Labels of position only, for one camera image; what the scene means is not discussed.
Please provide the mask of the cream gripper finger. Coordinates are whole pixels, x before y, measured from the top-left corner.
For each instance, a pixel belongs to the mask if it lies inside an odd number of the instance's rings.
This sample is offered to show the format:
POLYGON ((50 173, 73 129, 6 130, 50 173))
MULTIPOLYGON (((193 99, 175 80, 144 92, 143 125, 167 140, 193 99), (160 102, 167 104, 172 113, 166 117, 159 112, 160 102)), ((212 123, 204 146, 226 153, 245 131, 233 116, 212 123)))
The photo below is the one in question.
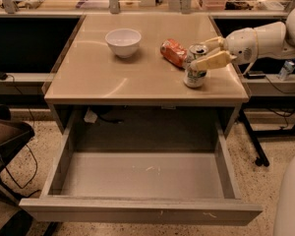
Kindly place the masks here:
POLYGON ((191 62, 193 71, 207 71, 224 68, 236 59, 229 51, 218 51, 212 55, 204 56, 191 62))
POLYGON ((217 36, 204 41, 203 45, 205 45, 209 51, 212 51, 214 49, 223 50, 224 43, 225 43, 225 39, 221 36, 217 36))

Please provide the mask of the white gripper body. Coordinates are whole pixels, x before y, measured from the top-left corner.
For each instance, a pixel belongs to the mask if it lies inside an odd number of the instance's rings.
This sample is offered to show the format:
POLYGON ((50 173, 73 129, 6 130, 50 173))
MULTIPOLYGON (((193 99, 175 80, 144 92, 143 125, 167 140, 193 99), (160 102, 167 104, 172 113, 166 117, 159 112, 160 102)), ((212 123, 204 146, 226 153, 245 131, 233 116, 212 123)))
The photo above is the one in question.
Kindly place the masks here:
POLYGON ((258 57, 258 40, 256 31, 252 28, 238 29, 225 38, 225 48, 237 65, 253 63, 258 57))

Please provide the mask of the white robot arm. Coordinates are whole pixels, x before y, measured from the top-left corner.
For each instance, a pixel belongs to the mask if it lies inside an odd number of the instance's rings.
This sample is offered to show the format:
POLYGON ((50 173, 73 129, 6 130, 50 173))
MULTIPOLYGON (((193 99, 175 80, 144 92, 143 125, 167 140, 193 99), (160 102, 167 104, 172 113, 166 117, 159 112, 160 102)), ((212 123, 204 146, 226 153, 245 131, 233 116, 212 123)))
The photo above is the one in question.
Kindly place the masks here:
MULTIPOLYGON (((193 71, 251 64, 260 58, 295 58, 295 8, 285 22, 238 29, 203 42, 207 53, 191 62, 193 71)), ((295 155, 287 165, 279 190, 272 236, 295 236, 295 155)))

